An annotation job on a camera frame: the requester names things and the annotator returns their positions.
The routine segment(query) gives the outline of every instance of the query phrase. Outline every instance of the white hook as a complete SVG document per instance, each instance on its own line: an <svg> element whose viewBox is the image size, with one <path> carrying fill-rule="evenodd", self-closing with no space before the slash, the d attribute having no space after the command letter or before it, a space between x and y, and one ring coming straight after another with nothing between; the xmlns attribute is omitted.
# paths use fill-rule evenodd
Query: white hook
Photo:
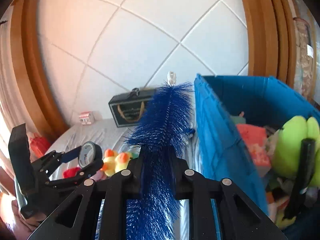
<svg viewBox="0 0 320 240"><path fill-rule="evenodd" d="M175 72L169 71L169 73L167 75L167 79L168 79L168 83L170 85L174 85L177 81L177 76L176 76Z"/></svg>

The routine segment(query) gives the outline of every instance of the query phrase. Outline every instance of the yellow duck toy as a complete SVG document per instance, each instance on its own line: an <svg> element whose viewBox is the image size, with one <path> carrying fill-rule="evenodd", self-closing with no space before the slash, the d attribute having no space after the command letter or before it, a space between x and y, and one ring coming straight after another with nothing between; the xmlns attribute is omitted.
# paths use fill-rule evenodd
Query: yellow duck toy
<svg viewBox="0 0 320 240"><path fill-rule="evenodd" d="M131 159L133 159L133 156L130 152L118 154L116 151L107 149L104 152L103 166L101 170L104 171L108 177L111 177L118 171L125 170Z"/></svg>
<svg viewBox="0 0 320 240"><path fill-rule="evenodd" d="M115 174L115 167L116 167L115 159L117 156L118 156L118 153L111 149L107 149L104 152L105 158L103 159L103 166L101 170L104 171L104 173L108 177L111 177L113 174Z"/></svg>
<svg viewBox="0 0 320 240"><path fill-rule="evenodd" d="M116 168L115 172L125 170L128 166L129 161L133 159L132 154L130 152L120 153L116 159Z"/></svg>

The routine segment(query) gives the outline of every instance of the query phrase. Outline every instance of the small red white box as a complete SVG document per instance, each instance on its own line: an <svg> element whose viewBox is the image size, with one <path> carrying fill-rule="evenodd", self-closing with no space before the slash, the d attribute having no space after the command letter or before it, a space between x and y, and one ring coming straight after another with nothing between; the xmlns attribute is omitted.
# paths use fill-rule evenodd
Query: small red white box
<svg viewBox="0 0 320 240"><path fill-rule="evenodd" d="M82 125L90 125L95 122L95 118L92 112L82 112L79 115L79 121Z"/></svg>

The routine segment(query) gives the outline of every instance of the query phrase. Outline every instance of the red plush toy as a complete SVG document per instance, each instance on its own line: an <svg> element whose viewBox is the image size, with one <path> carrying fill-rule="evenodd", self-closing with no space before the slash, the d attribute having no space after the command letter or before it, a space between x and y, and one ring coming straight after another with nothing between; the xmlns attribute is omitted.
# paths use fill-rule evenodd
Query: red plush toy
<svg viewBox="0 0 320 240"><path fill-rule="evenodd" d="M63 178L66 179L66 178L74 177L79 170L81 170L80 167L75 167L75 168L67 169L67 170L65 170L65 171L63 172Z"/></svg>

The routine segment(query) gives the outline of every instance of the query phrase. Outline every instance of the black box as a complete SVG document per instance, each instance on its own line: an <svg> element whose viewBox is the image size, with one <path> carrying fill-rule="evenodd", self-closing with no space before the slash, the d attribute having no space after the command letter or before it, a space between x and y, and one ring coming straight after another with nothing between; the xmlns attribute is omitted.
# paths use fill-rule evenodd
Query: black box
<svg viewBox="0 0 320 240"><path fill-rule="evenodd" d="M109 102L109 107L117 127L137 125L155 92L155 89L135 88L130 93L114 96Z"/></svg>

